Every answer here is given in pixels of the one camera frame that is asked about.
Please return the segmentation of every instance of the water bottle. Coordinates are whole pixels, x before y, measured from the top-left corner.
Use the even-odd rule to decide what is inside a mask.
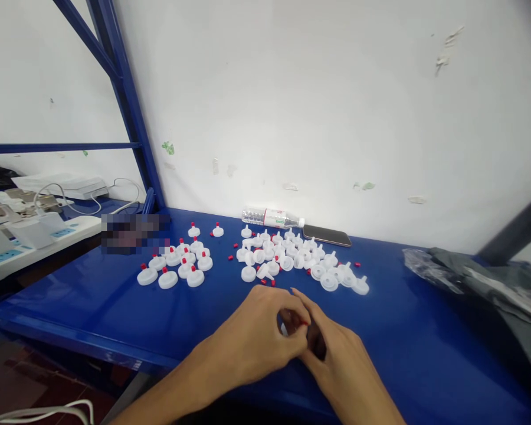
[[[305,225],[304,218],[289,214],[287,211],[274,210],[272,208],[244,207],[242,221],[244,223],[267,225],[282,229],[303,227]]]

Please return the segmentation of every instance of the blue table surface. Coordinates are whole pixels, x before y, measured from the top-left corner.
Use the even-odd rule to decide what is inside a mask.
[[[200,287],[189,288],[183,280],[169,290],[157,283],[140,286],[136,275],[149,252],[102,255],[96,248],[2,302],[0,327],[115,363],[135,359],[136,366],[175,367],[232,314],[253,285],[240,278],[244,264],[227,259],[235,256],[232,245],[242,239],[240,219],[166,212],[172,222],[163,237],[174,245],[180,237],[191,240],[191,221],[201,229],[199,239],[210,249],[214,266]],[[209,236],[216,221],[225,230],[223,237]],[[528,393],[440,291],[404,266],[402,249],[407,246],[350,239],[352,248],[324,249],[334,249],[342,262],[362,263],[355,272],[368,277],[368,295],[345,287],[326,292],[304,270],[281,272],[276,283],[300,289],[362,338],[407,423],[531,424]],[[299,360],[233,396],[304,419],[336,421]]]

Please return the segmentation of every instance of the blue metal shelf frame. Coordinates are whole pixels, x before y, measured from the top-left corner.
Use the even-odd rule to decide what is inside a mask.
[[[71,0],[53,0],[53,3],[110,77],[129,142],[6,144],[0,145],[0,153],[132,149],[147,193],[146,205],[153,205],[155,211],[165,208],[157,167],[112,0],[87,0],[98,38],[94,36]]]

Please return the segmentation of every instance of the smartphone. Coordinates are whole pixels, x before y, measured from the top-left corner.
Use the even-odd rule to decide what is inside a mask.
[[[348,235],[338,230],[325,229],[322,227],[311,226],[305,224],[303,226],[303,237],[311,239],[314,237],[316,241],[332,243],[334,245],[351,247],[352,242]]]

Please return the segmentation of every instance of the bottle label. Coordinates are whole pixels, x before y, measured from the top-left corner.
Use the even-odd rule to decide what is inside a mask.
[[[285,224],[286,212],[282,210],[266,209],[264,214],[264,225],[275,228],[282,228]]]

